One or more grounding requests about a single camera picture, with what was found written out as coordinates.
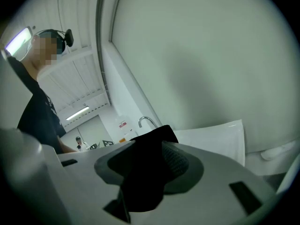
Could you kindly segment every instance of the ceiling light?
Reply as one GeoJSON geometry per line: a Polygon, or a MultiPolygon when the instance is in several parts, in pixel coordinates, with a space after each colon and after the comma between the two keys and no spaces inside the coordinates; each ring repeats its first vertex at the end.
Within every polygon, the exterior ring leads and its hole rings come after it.
{"type": "Polygon", "coordinates": [[[14,55],[15,52],[30,39],[31,32],[29,28],[25,28],[6,46],[6,50],[9,51],[11,55],[14,55]]]}
{"type": "Polygon", "coordinates": [[[81,114],[82,112],[84,112],[85,110],[89,109],[89,107],[85,107],[82,110],[80,110],[79,112],[75,113],[74,115],[72,115],[71,117],[67,118],[67,120],[70,120],[71,118],[74,118],[75,116],[77,116],[78,114],[81,114]]]}

